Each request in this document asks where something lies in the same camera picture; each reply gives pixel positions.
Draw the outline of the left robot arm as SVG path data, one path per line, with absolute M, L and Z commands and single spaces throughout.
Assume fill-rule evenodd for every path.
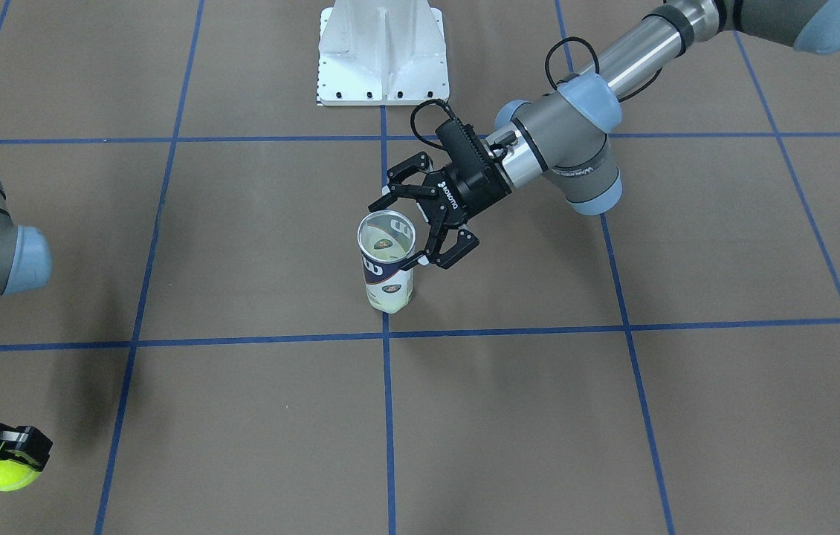
M 555 80 L 530 103 L 509 102 L 494 132 L 480 139 L 440 99 L 447 119 L 434 149 L 447 165 L 434 169 L 420 152 L 387 170 L 387 185 L 370 211 L 402 198 L 416 201 L 429 224 L 426 244 L 394 265 L 456 264 L 479 243 L 468 221 L 531 180 L 545 176 L 577 213 L 599 215 L 617 204 L 623 187 L 608 136 L 623 118 L 621 102 L 643 91 L 669 62 L 724 30 L 787 45 L 795 51 L 840 51 L 840 1 L 665 1 L 591 62 Z

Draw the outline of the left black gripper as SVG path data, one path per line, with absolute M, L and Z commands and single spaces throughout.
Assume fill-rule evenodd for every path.
M 434 172 L 430 156 L 416 153 L 387 170 L 381 197 L 368 206 L 373 213 L 389 209 L 398 199 L 411 199 L 430 224 L 424 247 L 410 254 L 399 270 L 411 270 L 423 261 L 443 270 L 453 267 L 480 244 L 463 224 L 511 194 L 511 185 L 500 166 L 471 125 L 448 120 L 435 129 L 435 134 L 450 163 Z M 458 231 L 457 242 L 443 251 L 449 230 Z

